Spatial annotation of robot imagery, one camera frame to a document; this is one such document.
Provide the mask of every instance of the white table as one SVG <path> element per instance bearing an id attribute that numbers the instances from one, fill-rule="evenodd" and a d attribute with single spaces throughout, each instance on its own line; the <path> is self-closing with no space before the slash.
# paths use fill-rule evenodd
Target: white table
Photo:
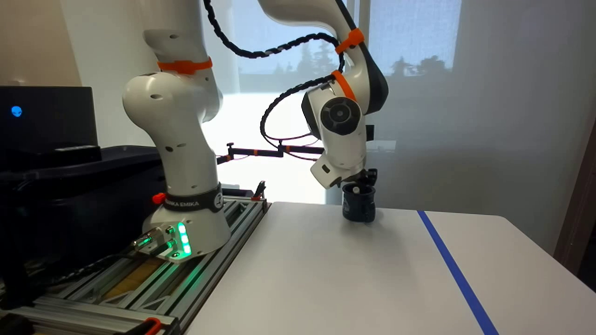
<path id="1" fill-rule="evenodd" d="M 596 293 L 504 217 L 428 219 L 487 321 L 418 211 L 383 208 L 372 224 L 353 224 L 338 206 L 273 202 L 187 332 L 596 335 Z"/>

